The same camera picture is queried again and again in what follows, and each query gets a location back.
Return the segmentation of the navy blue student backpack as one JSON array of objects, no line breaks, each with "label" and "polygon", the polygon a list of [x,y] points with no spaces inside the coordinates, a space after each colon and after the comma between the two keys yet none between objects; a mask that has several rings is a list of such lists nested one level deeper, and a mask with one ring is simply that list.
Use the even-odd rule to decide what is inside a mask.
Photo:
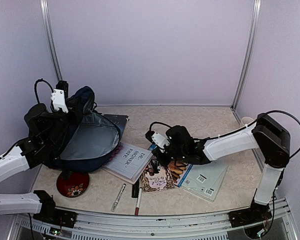
[{"label": "navy blue student backpack", "polygon": [[49,112],[44,103],[30,108],[24,120],[33,145],[25,151],[32,160],[51,169],[90,173],[118,148],[121,131],[94,110],[95,93],[89,86],[72,96],[81,97],[80,117],[61,110]]}]

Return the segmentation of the pale green book with barcode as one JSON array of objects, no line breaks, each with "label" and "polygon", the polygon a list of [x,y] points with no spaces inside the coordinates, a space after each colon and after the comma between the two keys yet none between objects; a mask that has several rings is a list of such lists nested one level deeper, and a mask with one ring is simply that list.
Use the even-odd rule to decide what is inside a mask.
[{"label": "pale green book with barcode", "polygon": [[228,166],[223,161],[212,161],[204,165],[189,164],[175,185],[198,197],[213,202],[218,194]]}]

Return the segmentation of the white Designer Fate book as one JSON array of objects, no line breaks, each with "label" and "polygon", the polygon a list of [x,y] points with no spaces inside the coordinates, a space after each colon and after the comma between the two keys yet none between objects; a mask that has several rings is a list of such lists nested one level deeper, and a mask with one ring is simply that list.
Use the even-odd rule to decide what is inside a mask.
[{"label": "white Designer Fate book", "polygon": [[127,183],[135,184],[152,157],[148,149],[121,142],[102,168]]}]

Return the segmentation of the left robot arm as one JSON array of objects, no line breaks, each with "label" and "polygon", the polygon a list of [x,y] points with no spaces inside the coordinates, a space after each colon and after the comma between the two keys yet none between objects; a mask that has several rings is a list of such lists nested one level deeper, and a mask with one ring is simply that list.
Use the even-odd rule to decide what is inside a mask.
[{"label": "left robot arm", "polygon": [[[54,112],[47,111],[44,103],[30,108],[24,120],[29,135],[18,140],[0,155],[0,183],[18,173],[40,164],[52,169],[73,169],[71,142],[83,120],[88,104],[81,96],[72,96]],[[44,190],[21,194],[0,193],[0,215],[29,213],[43,216],[53,223],[60,211],[52,196]]]}]

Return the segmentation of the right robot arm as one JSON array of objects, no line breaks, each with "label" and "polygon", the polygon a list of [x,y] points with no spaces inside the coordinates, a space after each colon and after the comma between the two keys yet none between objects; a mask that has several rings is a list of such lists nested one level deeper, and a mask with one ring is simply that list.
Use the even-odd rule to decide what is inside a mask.
[{"label": "right robot arm", "polygon": [[164,135],[149,130],[147,137],[156,145],[154,155],[164,166],[172,160],[205,165],[236,153],[260,150],[264,158],[261,179],[245,212],[250,222],[258,221],[265,214],[265,206],[270,203],[291,158],[290,133],[268,113],[259,114],[257,119],[237,130],[214,137],[194,138],[181,125],[169,126]]}]

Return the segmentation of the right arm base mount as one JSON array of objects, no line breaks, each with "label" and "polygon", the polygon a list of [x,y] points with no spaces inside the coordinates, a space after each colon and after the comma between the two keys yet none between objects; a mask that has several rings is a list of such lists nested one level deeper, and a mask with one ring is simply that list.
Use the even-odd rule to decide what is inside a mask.
[{"label": "right arm base mount", "polygon": [[261,205],[255,203],[254,200],[251,202],[250,207],[228,213],[232,228],[258,223],[266,219],[269,220],[272,216],[269,204]]}]

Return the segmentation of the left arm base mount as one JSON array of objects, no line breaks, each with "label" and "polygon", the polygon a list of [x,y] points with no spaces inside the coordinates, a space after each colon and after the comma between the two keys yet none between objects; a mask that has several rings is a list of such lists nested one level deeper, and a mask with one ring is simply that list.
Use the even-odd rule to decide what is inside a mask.
[{"label": "left arm base mount", "polygon": [[56,208],[53,197],[44,190],[35,190],[33,193],[38,196],[41,203],[40,212],[33,214],[34,219],[60,227],[74,228],[77,220],[76,212]]}]

